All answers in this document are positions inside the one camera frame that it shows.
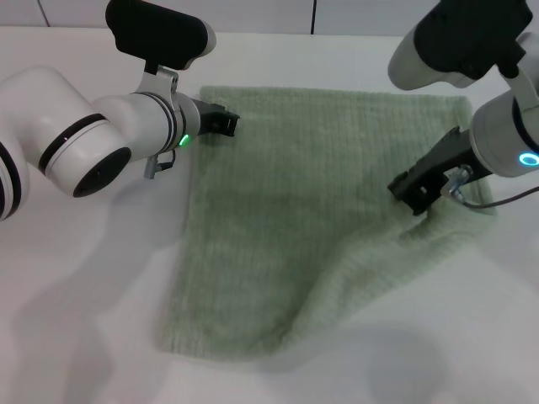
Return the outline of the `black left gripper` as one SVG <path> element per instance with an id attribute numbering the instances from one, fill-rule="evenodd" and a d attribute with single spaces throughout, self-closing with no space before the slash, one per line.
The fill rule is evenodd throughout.
<path id="1" fill-rule="evenodd" d="M 235 136 L 237 122 L 240 119 L 237 114 L 228 112 L 220 104 L 208 104 L 196 99 L 194 103 L 200 116 L 200 135 L 213 133 L 228 137 Z"/>

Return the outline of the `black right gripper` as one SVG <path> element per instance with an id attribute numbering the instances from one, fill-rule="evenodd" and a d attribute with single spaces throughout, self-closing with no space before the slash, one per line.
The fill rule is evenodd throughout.
<path id="1" fill-rule="evenodd" d="M 471 158 L 469 130 L 447 132 L 414 167 L 397 175 L 387 188 L 395 198 L 406 198 L 413 215 L 423 214 L 441 197 L 449 174 Z"/>

